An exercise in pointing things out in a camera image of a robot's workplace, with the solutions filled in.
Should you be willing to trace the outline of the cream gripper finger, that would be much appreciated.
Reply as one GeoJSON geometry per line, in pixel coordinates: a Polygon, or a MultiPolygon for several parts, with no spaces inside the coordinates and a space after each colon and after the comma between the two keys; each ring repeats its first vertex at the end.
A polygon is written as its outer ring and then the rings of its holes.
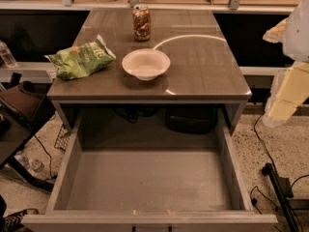
{"type": "Polygon", "coordinates": [[[287,19],[283,19],[275,26],[267,30],[263,35],[263,40],[273,44],[281,43],[283,41],[286,21],[287,19]]]}
{"type": "Polygon", "coordinates": [[[274,77],[263,123],[270,128],[284,125],[308,98],[309,64],[295,62],[274,77]]]}

